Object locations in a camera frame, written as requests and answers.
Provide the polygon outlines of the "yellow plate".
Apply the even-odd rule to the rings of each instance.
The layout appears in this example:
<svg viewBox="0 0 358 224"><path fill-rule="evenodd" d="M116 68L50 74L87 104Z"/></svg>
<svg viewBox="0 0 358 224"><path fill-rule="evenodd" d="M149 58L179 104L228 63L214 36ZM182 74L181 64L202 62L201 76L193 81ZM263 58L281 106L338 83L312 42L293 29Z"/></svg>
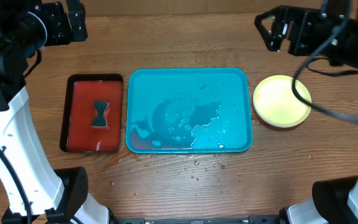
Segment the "yellow plate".
<svg viewBox="0 0 358 224"><path fill-rule="evenodd" d="M292 83L292 77L274 75L256 86L253 106L263 121L278 128L292 128L309 116L311 107L293 94Z"/></svg>

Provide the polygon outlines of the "green and red sponge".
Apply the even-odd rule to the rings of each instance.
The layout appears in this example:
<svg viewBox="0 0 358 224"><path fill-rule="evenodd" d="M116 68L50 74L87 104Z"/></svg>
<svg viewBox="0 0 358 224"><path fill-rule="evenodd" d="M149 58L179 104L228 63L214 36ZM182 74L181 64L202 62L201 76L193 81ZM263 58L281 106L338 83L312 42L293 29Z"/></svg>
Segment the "green and red sponge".
<svg viewBox="0 0 358 224"><path fill-rule="evenodd" d="M92 127L104 128L107 126L107 120L105 117L105 112L108 109L109 103L107 101L95 101L93 106L96 111L96 116L92 120Z"/></svg>

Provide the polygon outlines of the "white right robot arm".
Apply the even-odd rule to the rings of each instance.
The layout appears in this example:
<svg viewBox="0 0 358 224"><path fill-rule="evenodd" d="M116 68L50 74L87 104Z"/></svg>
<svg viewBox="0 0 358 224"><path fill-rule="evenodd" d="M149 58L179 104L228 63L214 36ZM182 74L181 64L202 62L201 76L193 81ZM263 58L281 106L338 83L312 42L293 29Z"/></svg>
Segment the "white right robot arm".
<svg viewBox="0 0 358 224"><path fill-rule="evenodd" d="M358 223L358 1L316 9L280 5L255 17L267 49L288 44L290 76L313 95L311 120L288 130L290 163L280 170L301 188L280 223Z"/></svg>

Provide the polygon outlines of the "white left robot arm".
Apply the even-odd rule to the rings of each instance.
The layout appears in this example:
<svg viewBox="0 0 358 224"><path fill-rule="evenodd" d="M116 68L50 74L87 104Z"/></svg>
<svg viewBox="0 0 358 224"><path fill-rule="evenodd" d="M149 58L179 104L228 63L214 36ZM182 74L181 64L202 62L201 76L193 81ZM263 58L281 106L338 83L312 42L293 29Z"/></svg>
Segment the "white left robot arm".
<svg viewBox="0 0 358 224"><path fill-rule="evenodd" d="M85 7L65 3L0 1L0 180L9 206L3 223L114 222L112 211L88 191L84 168L53 169L32 121L26 77L28 59L40 62L42 47L87 39Z"/></svg>

